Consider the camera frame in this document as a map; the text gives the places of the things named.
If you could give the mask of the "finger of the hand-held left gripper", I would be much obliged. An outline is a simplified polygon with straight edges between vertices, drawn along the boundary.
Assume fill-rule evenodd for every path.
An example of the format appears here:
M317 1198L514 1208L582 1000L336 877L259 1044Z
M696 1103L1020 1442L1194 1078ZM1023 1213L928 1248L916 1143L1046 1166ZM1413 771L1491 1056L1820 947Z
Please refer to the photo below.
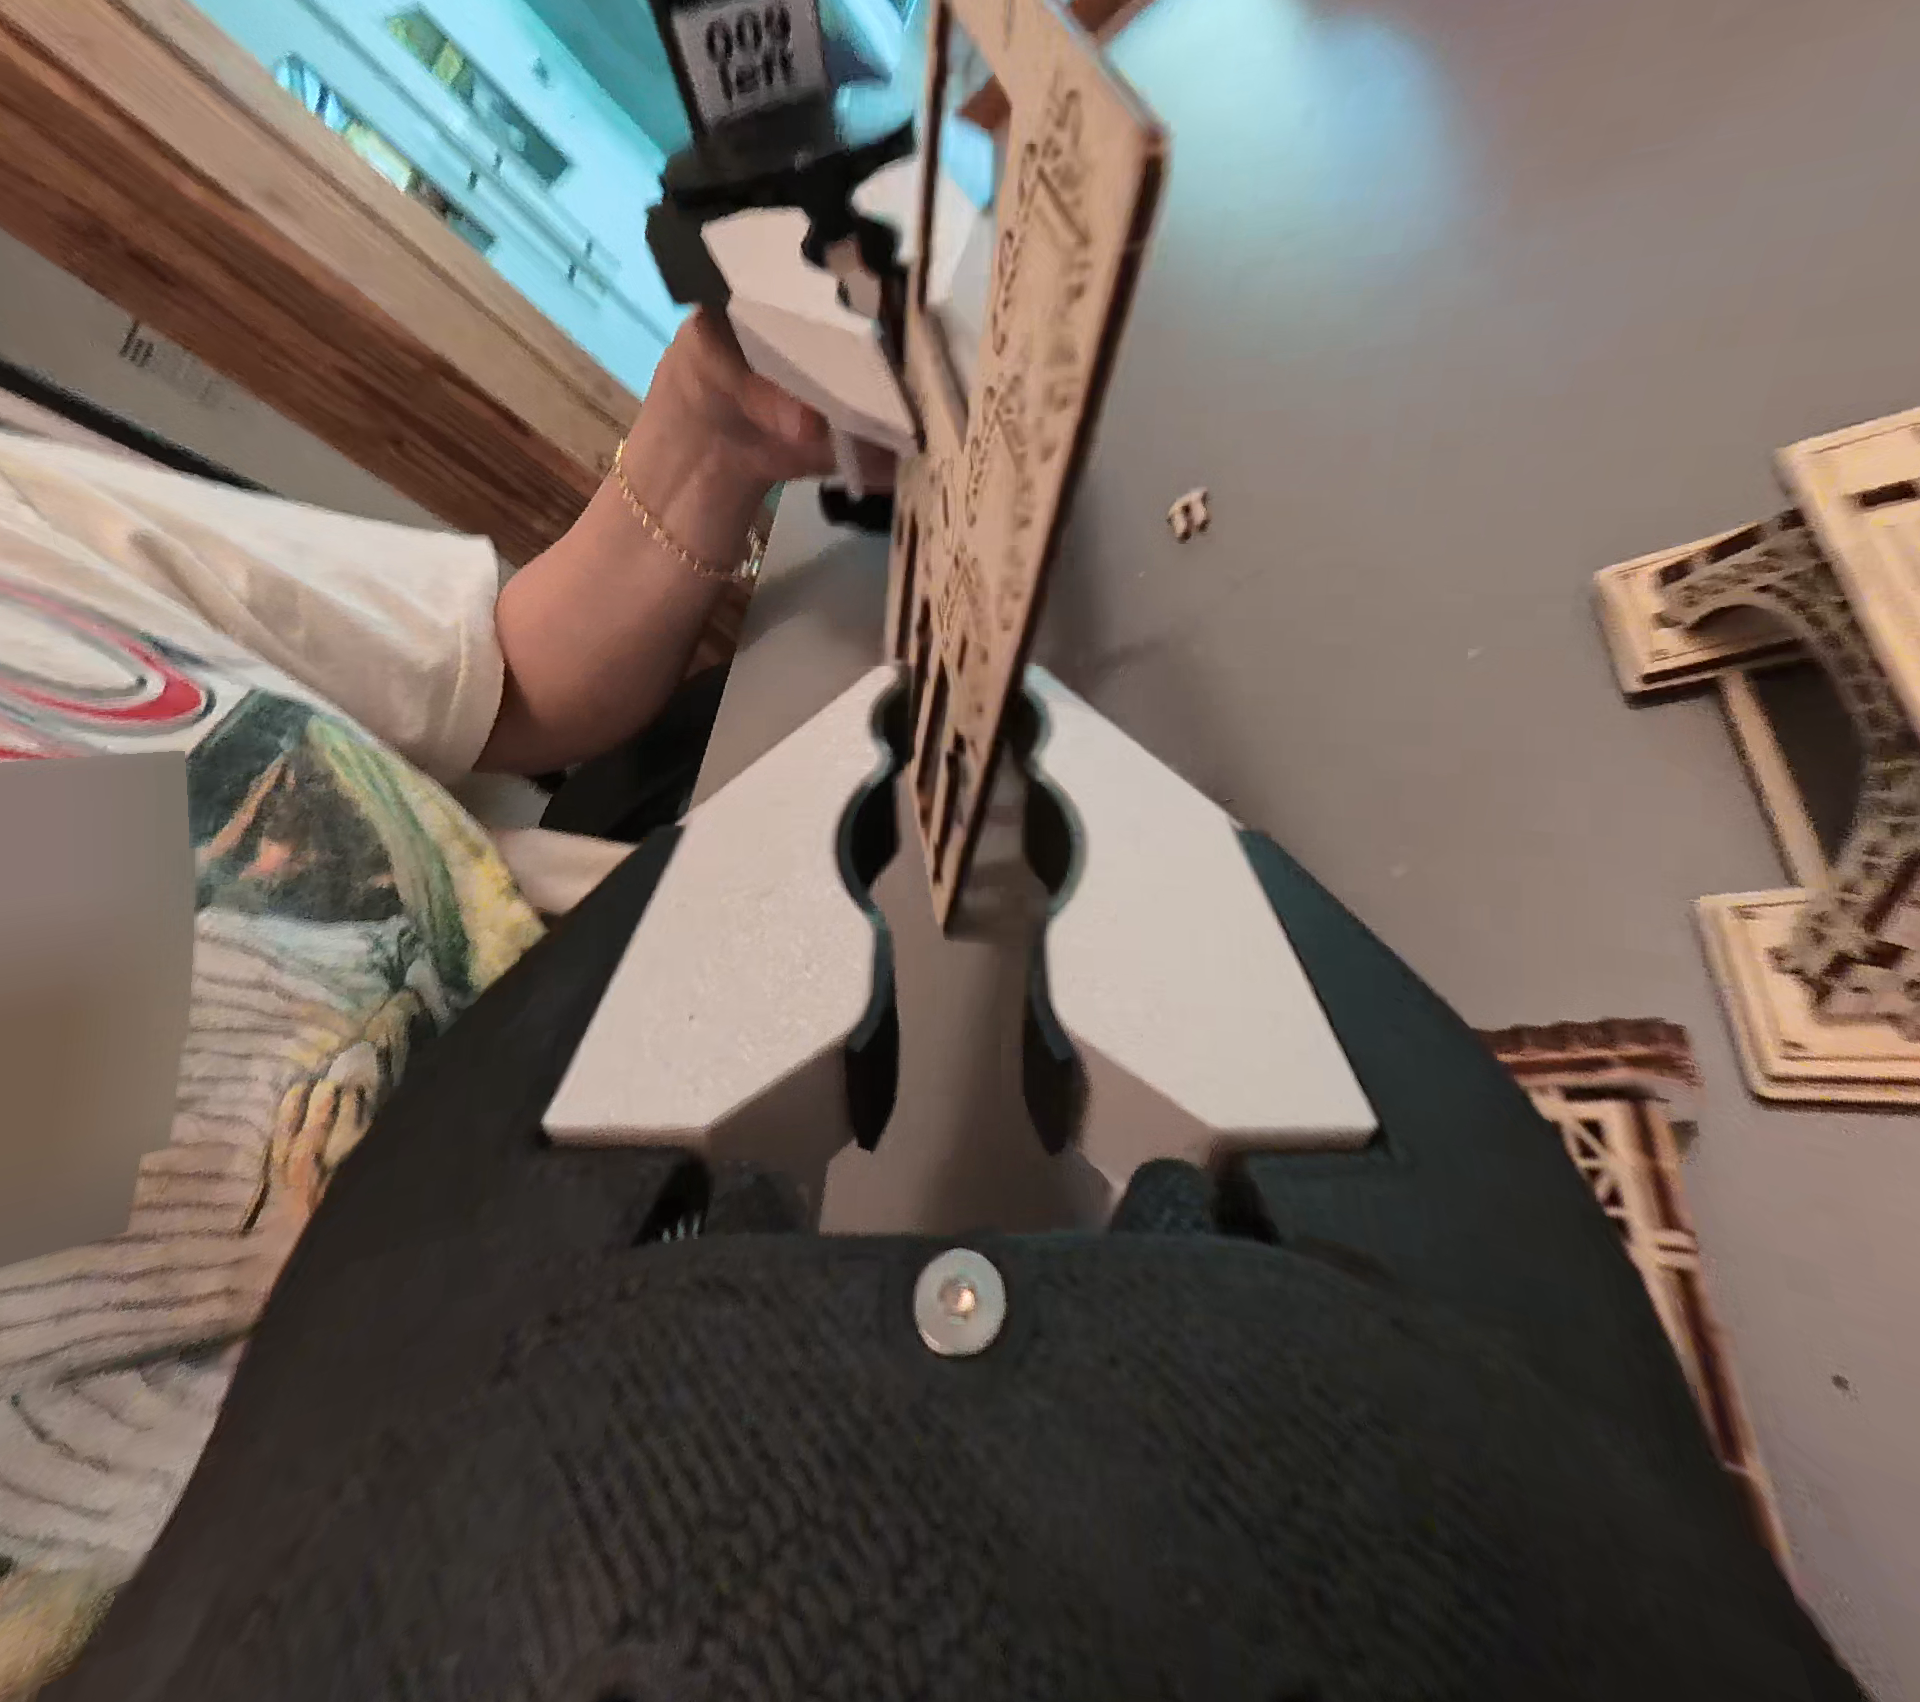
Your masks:
M833 267L805 253L808 237L801 206L743 208L704 226L743 358L840 437L913 458L921 430L891 367L881 317L844 299Z
M891 230L897 269L908 276L921 253L921 157L902 157L877 169L855 191L858 218ZM989 294L996 244L996 211L990 182L995 165L987 154L963 153L957 169L937 163L930 212L930 262L924 306L939 321L981 321Z

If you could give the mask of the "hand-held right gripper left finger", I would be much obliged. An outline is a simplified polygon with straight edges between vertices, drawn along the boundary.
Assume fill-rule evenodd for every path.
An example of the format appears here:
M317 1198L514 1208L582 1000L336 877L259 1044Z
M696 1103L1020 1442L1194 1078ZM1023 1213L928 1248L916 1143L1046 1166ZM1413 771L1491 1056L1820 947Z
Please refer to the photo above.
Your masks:
M895 814L901 689L897 666L868 669L693 806L542 1114L553 1146L756 1166L821 1220L857 1144L850 1056L895 988L852 826L871 797Z

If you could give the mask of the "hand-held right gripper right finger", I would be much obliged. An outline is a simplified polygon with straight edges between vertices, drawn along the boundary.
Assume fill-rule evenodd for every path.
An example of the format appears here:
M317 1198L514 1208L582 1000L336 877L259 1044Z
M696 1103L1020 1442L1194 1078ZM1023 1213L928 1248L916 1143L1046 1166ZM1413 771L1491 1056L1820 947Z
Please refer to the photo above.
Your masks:
M1024 1092L1113 1213L1142 1166L1342 1157L1381 1116L1251 836L1051 670L1023 685L1024 852L1048 891Z

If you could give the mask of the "wooden puzzle sheet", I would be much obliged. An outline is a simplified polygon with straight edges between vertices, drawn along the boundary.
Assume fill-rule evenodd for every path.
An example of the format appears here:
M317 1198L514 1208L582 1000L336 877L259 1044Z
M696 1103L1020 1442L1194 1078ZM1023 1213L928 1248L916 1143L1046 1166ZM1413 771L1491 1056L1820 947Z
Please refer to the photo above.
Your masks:
M965 373L935 291L952 39L1005 104L989 281ZM932 919L963 911L1045 590L1093 453L1163 203L1171 136L1063 0L930 0L902 460L883 659Z

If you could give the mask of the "person's left forearm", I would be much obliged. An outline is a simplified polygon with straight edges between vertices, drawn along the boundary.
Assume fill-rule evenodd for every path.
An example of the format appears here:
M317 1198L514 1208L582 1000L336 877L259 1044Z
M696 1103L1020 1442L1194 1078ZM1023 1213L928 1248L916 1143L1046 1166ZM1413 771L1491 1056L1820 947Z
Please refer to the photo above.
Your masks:
M704 578L676 561L610 472L564 537L499 590L499 703L477 768L541 779L638 737L741 575Z

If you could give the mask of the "person's left hand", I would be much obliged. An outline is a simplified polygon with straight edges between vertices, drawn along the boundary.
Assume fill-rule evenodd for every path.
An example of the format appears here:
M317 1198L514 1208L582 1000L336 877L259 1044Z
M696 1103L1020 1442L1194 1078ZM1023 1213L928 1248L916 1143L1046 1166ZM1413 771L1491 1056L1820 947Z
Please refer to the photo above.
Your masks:
M664 550L729 581L753 561L766 497L834 467L828 422L750 368L723 317L698 311L663 357L610 481Z

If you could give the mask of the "wooden tower middle section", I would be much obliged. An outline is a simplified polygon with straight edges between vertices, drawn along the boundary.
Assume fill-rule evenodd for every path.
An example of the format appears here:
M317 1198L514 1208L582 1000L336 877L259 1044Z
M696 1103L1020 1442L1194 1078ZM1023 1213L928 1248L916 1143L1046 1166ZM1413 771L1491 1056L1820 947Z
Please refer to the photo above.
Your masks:
M1482 1029L1479 1040L1557 1132L1620 1236L1715 1457L1771 1555L1795 1578L1788 1528L1717 1310L1684 1180L1694 1128L1684 1103L1700 1088L1689 1032L1665 1018L1611 1017Z

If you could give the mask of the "white printed t-shirt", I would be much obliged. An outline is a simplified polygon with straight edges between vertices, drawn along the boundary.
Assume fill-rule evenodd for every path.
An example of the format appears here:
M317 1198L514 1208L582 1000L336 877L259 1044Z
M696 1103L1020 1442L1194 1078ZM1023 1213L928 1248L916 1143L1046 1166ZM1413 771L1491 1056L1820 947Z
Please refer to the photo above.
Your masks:
M626 858L477 816L484 539L4 434L4 1699L175 1514L336 1171Z

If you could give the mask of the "wooden tower base model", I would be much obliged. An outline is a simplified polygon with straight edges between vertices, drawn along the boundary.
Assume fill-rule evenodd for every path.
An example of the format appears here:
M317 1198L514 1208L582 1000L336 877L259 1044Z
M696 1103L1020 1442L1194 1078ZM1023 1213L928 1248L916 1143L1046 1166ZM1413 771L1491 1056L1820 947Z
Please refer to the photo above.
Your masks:
M1919 413L1788 445L1786 509L1594 573L1618 689L1715 689L1788 872L1704 896L1698 942L1746 1091L1791 1108L1919 1103ZM1833 845L1761 679L1808 666L1856 777Z

